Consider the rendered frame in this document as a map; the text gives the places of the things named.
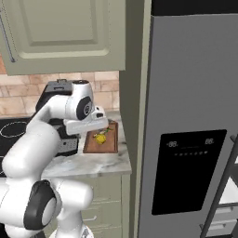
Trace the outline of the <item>green drawer front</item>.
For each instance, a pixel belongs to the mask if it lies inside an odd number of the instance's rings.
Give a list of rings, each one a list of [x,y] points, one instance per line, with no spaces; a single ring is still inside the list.
[[[84,183],[90,185],[93,188],[94,203],[121,200],[120,177],[86,178]]]
[[[89,228],[96,229],[120,226],[122,222],[121,202],[96,203],[82,212],[82,218],[93,218],[94,216],[97,216],[95,220],[84,221]]]

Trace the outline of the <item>green upper cupboard door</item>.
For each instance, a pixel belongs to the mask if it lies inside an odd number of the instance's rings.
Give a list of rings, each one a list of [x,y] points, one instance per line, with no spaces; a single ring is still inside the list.
[[[9,75],[120,71],[126,67],[126,0],[0,0]]]

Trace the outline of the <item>brown wooden cutting board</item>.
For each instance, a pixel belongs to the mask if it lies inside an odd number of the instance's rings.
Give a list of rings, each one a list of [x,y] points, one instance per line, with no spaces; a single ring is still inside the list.
[[[88,132],[86,134],[83,153],[118,153],[118,123],[111,120],[108,128],[110,131],[106,134],[106,141],[103,144],[98,144],[93,139],[93,136],[99,132],[99,130]]]

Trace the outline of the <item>green tall side panel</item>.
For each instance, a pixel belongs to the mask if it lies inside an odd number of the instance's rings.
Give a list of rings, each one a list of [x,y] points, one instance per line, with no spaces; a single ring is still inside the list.
[[[132,174],[129,238],[138,238],[139,193],[152,0],[126,0],[126,69],[119,72],[120,113]]]

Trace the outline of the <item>yellow fish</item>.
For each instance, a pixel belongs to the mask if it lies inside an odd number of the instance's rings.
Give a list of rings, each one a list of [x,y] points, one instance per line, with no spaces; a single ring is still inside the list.
[[[97,132],[94,136],[93,139],[98,143],[98,144],[103,144],[106,141],[106,134],[110,131],[110,129],[107,127],[104,130],[100,130]]]

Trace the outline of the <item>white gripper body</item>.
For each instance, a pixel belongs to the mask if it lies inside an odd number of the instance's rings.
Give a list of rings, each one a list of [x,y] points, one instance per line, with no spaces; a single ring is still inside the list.
[[[92,120],[90,122],[64,120],[63,124],[66,126],[66,133],[70,136],[102,129],[107,127],[109,122],[106,118],[102,118],[99,120]]]

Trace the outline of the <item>black hob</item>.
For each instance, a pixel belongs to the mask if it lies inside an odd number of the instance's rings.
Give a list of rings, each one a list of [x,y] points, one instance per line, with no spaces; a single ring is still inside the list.
[[[0,178],[6,175],[2,169],[2,161],[9,149],[25,133],[28,117],[0,119]]]

